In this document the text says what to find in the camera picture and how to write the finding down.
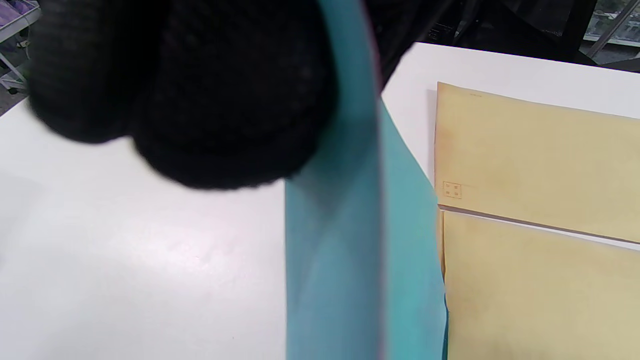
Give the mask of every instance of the beige envelope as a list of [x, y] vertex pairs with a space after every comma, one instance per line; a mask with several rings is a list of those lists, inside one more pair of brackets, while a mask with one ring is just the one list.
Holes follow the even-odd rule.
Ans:
[[636, 119], [439, 84], [435, 155], [441, 205], [640, 242]]
[[438, 251], [439, 259], [440, 259], [440, 269], [442, 271], [442, 275], [445, 272], [445, 263], [444, 263], [444, 211], [438, 210], [436, 214], [436, 249]]
[[640, 252], [445, 212], [448, 360], [640, 358]]

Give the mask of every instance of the white desk surface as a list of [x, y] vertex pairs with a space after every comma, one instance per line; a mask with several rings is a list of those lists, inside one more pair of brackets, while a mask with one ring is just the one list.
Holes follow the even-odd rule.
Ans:
[[[640, 117], [640, 75], [418, 44], [383, 98], [430, 177], [437, 81]], [[20, 103], [0, 118], [0, 359], [284, 359], [283, 190], [187, 190]]]

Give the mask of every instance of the black object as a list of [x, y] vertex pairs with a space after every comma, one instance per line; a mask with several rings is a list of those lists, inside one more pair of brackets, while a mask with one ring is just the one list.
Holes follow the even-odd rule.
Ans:
[[[365, 2], [384, 83], [449, 2]], [[80, 142], [131, 136], [152, 167], [186, 186], [291, 176], [333, 113], [339, 90], [316, 0], [41, 5], [28, 79], [35, 113]]]
[[458, 30], [454, 38], [422, 41], [595, 65], [579, 51], [595, 5], [596, 0], [463, 0], [442, 19]]
[[603, 67], [605, 69], [614, 69], [614, 70], [640, 73], [640, 58], [616, 61], [613, 63], [606, 63], [601, 65], [600, 67]]
[[454, 0], [436, 24], [422, 38], [423, 42], [438, 45], [451, 45], [456, 38], [465, 9], [465, 0]]

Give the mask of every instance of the blue paper sheet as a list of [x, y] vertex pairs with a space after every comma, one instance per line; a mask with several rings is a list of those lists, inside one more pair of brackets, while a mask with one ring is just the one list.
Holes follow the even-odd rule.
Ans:
[[441, 360], [436, 198], [382, 106], [358, 0], [319, 0], [339, 100], [286, 184], [288, 360]]

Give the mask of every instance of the blue folder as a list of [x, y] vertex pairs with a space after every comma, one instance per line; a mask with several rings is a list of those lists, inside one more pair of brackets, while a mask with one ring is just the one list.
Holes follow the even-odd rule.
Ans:
[[380, 101], [359, 0], [319, 0], [339, 101], [287, 181], [287, 359], [441, 360], [447, 310], [433, 187]]

